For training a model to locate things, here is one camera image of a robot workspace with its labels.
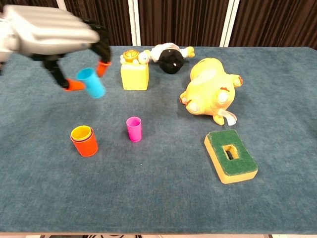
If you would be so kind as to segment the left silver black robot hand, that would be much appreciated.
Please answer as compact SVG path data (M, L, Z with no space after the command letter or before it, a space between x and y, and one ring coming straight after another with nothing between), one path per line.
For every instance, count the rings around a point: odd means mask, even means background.
M8 23L2 36L4 49L41 61L56 83L66 91L85 89L85 84L65 78L58 60L66 54L90 49L99 55L96 74L102 77L111 64L110 33L93 20L54 7L5 5Z

